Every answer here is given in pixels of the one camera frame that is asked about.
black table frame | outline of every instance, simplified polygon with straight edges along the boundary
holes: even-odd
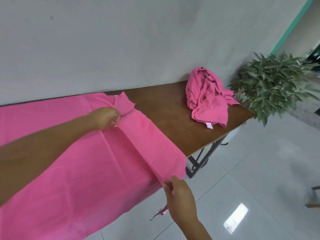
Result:
[[[188,175],[189,178],[192,178],[200,168],[204,167],[208,160],[209,157],[211,156],[211,154],[215,151],[215,149],[217,149],[217,147],[220,145],[220,143],[223,141],[223,139],[225,139],[226,136],[222,137],[221,139],[218,139],[217,141],[213,142],[211,145],[210,150],[206,153],[206,155],[202,158],[202,160],[200,162],[198,162],[199,157],[201,156],[204,148],[201,149],[201,152],[199,153],[197,159],[194,159],[193,156],[188,157],[189,161],[192,163],[192,171],[186,167],[186,174]]]

white wall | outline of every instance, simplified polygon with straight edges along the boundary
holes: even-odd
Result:
[[[304,57],[320,40],[320,0],[314,0],[278,50]]]
[[[0,104],[173,83],[227,84],[306,0],[0,0]]]

tiled floor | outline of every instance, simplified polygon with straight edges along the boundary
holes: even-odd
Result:
[[[320,210],[304,206],[320,196],[310,188],[320,185],[320,131],[289,114],[270,118],[265,128],[248,121],[186,181],[215,240],[320,239]],[[230,234],[224,223],[241,203],[248,211]],[[149,221],[164,204],[159,190],[86,239],[185,239],[169,214]]]

wooden table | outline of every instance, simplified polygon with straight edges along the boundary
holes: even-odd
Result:
[[[186,173],[191,178],[207,163],[226,135],[253,117],[253,113],[241,105],[229,105],[226,127],[215,124],[213,129],[208,129],[204,123],[191,118],[192,110],[187,106],[186,84],[187,81],[181,81],[105,93],[117,95],[125,92],[136,104],[135,108],[145,114],[188,157],[194,165],[192,171],[186,168]],[[191,155],[211,143],[211,149],[198,163],[199,157],[195,160]]]

crumpled pink shirt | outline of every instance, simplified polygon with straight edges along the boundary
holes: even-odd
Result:
[[[124,93],[1,107],[0,145],[104,106],[120,111],[118,127],[80,138],[3,205],[1,240],[82,240],[155,193],[172,175],[185,176],[186,156]],[[155,213],[159,207],[154,206]]]
[[[239,104],[232,96],[233,92],[223,88],[222,81],[207,68],[198,67],[190,73],[186,98],[194,120],[226,127],[228,104]]]

